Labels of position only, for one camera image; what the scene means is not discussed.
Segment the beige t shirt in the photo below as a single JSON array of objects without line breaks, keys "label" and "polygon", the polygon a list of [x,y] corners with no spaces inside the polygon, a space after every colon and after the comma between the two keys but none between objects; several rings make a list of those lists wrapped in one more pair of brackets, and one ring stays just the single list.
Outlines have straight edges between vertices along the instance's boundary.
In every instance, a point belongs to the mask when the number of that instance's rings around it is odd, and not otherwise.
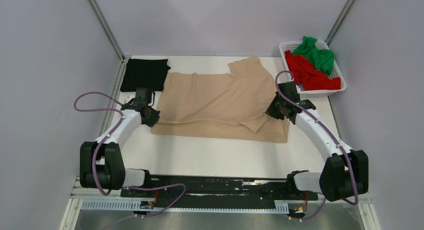
[{"label": "beige t shirt", "polygon": [[225,74],[169,73],[155,135],[286,143],[290,124],[267,115],[275,80],[257,57],[228,64]]}]

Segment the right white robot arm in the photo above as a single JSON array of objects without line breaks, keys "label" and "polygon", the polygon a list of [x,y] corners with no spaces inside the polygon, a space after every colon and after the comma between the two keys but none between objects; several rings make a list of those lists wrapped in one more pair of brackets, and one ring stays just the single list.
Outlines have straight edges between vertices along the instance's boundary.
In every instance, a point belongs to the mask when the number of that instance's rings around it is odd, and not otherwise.
[{"label": "right white robot arm", "polygon": [[287,177],[286,194],[298,199],[305,191],[322,194],[328,201],[359,203],[369,189],[369,158],[338,138],[308,99],[302,100],[293,81],[276,84],[276,95],[267,108],[272,118],[289,120],[302,130],[324,159],[321,172],[293,171]]}]

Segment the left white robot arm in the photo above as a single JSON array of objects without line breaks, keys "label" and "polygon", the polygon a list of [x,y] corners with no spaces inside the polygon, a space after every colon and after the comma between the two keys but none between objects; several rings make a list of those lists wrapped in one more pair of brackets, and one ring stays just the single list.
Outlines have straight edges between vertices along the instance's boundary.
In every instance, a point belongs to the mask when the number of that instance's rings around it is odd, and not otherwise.
[{"label": "left white robot arm", "polygon": [[103,134],[94,141],[84,142],[79,154],[79,182],[83,188],[98,189],[107,196],[112,190],[134,187],[140,196],[153,191],[152,181],[146,179],[147,170],[126,168],[121,152],[132,133],[141,125],[153,127],[160,112],[153,108],[155,92],[137,88],[135,97],[114,111],[119,115]]}]

